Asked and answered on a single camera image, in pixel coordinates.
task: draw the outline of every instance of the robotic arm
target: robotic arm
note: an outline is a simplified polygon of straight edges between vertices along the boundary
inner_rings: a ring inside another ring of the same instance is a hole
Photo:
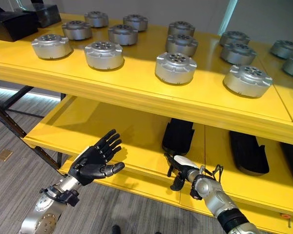
[[[51,234],[67,205],[75,206],[77,192],[94,179],[103,179],[118,173],[125,167],[119,162],[107,165],[121,150],[120,135],[115,129],[108,132],[95,145],[87,147],[71,165],[68,176],[59,183],[41,189],[41,197],[34,210],[25,218],[18,234]]]
[[[207,208],[218,219],[227,234],[260,233],[255,225],[250,223],[241,213],[231,198],[225,194],[220,184],[222,166],[217,165],[215,170],[210,172],[204,166],[198,168],[186,157],[171,156],[167,153],[165,153],[165,156],[171,165],[168,176],[171,175],[173,169],[179,171],[174,184],[170,187],[172,190],[181,190],[185,180],[188,180],[192,183],[191,197],[198,200],[204,199]],[[219,172],[218,181],[215,178],[217,172]]]

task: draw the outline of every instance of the floor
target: floor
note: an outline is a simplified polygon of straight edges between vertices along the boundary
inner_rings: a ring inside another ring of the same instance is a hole
[[[0,103],[13,92],[0,90]],[[45,116],[58,101],[26,95],[11,109]],[[10,113],[30,131],[39,118]],[[33,209],[40,188],[61,176],[0,123],[0,152],[13,151],[0,161],[0,234],[16,234]],[[55,152],[46,150],[53,157]],[[79,190],[80,202],[67,207],[54,234],[109,234],[118,224],[123,234],[224,234],[215,218],[186,211],[139,195],[92,183]]]

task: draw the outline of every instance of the white wall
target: white wall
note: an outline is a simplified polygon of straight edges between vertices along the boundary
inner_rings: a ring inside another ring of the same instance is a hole
[[[227,27],[231,30],[270,44],[293,41],[293,0],[238,0]]]
[[[98,10],[111,19],[122,19],[128,14],[140,14],[152,24],[168,25],[177,20],[193,24],[196,30],[217,33],[229,0],[44,0],[57,4],[62,13],[83,15]],[[30,0],[22,0],[23,5]],[[0,0],[5,10],[17,7],[15,0]]]

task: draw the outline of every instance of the yellow shelf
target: yellow shelf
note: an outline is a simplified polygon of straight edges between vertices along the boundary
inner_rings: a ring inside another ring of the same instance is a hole
[[[170,118],[105,104],[82,97],[66,97],[23,139],[72,155],[63,165],[68,171],[76,156],[115,128],[121,135],[123,149],[112,162],[124,162],[125,170],[172,182],[167,177],[169,165],[161,148]],[[204,125],[194,126],[195,135],[189,155],[204,164]]]
[[[83,16],[63,14],[62,19]],[[194,56],[198,64],[194,79],[173,86],[154,73],[156,56],[164,52],[166,27],[150,25],[139,34],[137,45],[124,47],[124,66],[107,72],[93,70],[85,61],[84,46],[107,39],[106,28],[93,31],[91,39],[70,42],[74,47],[70,56],[53,61],[37,58],[30,42],[42,34],[62,34],[61,23],[14,43],[0,41],[0,79],[293,144],[293,122],[274,88],[259,99],[249,99],[223,87],[230,64],[219,58],[218,36],[195,33],[200,45]],[[262,68],[257,58],[253,64]]]
[[[293,177],[279,142],[257,138],[265,145],[269,173],[251,176],[240,172],[233,161],[227,130],[205,127],[206,167],[224,166],[222,186],[235,201],[293,215]]]
[[[171,184],[173,178],[166,176],[169,165],[161,149],[168,122],[168,117],[67,96],[23,140],[29,145],[72,155],[62,166],[61,171],[67,172],[86,146],[116,128],[121,134],[123,149],[113,162],[124,162],[124,170],[129,173]],[[210,170],[216,164],[224,165],[222,184],[235,201],[293,215],[293,178],[277,142],[260,139],[260,143],[266,145],[271,171],[253,177],[235,168],[227,130],[201,124],[194,124],[194,129],[187,157],[197,165],[206,164]]]
[[[293,77],[281,69],[286,60],[269,53],[271,45],[253,44],[255,50],[261,51],[259,59],[267,74],[273,78],[274,86],[293,120]]]

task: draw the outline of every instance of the yellow shelving unit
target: yellow shelving unit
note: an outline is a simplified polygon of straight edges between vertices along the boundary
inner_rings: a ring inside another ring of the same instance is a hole
[[[83,16],[63,14],[62,19]],[[117,23],[111,20],[110,25]],[[108,39],[106,28],[93,29],[91,39],[71,41],[74,52],[53,61],[39,59],[30,45],[46,33],[62,34],[61,23],[14,43],[0,41],[0,79],[293,144],[293,122],[287,111],[291,106],[284,106],[274,88],[258,99],[238,97],[224,88],[230,64],[219,57],[218,36],[194,34],[200,43],[193,57],[198,64],[194,79],[174,86],[154,73],[156,56],[165,49],[166,27],[150,25],[139,33],[136,45],[124,47],[123,67],[104,72],[87,65],[83,48]],[[258,58],[253,65],[263,68]]]
[[[62,23],[83,20],[76,15],[61,17]],[[293,234],[293,218],[288,228],[279,215],[293,216],[293,178],[277,143],[293,144],[293,78],[280,71],[283,61],[267,52],[268,45],[250,43],[258,53],[252,65],[266,70],[274,86],[263,97],[251,99],[223,86],[231,65],[219,57],[222,47],[216,35],[195,32],[199,47],[193,57],[198,64],[194,79],[175,86],[161,82],[154,73],[156,56],[165,49],[166,27],[149,25],[139,33],[136,45],[124,47],[120,69],[98,71],[87,65],[84,47],[107,40],[106,28],[93,29],[91,39],[70,41],[74,52],[64,59],[42,60],[35,55],[30,42],[43,34],[62,35],[62,23],[13,43],[0,41],[1,80],[69,94],[23,139],[29,146],[71,155],[60,169],[67,173],[86,146],[116,128],[123,149],[112,162],[123,161],[126,167],[97,182],[210,215],[203,202],[190,198],[189,183],[173,192],[169,185],[174,175],[166,176],[169,165],[161,149],[166,124],[171,117],[192,121],[195,135],[187,157],[209,169],[223,164],[224,189],[250,221],[269,232]],[[228,130],[258,136],[266,145],[269,174],[253,177],[235,168]]]
[[[73,160],[86,146],[94,144],[109,129],[115,128],[121,134],[123,149],[112,162],[123,161],[126,167],[117,176],[98,183],[210,215],[203,202],[189,196],[189,183],[181,192],[173,192],[169,188],[173,178],[166,176],[169,165],[161,149],[169,120],[168,117],[67,96],[23,140],[29,145],[72,155],[60,169],[61,173],[67,173]],[[187,157],[209,169],[218,163],[224,164],[223,187],[244,207],[249,219],[263,230],[292,234],[293,228],[287,228],[287,222],[280,218],[279,213],[293,215],[293,178],[277,142],[260,141],[266,145],[271,172],[253,177],[235,168],[227,130],[201,124],[194,124],[194,129]]]
[[[293,77],[282,70],[286,60],[272,55],[269,50],[271,45],[251,42],[255,50],[260,51],[258,58],[267,74],[273,78],[276,91],[280,95],[293,121]]]

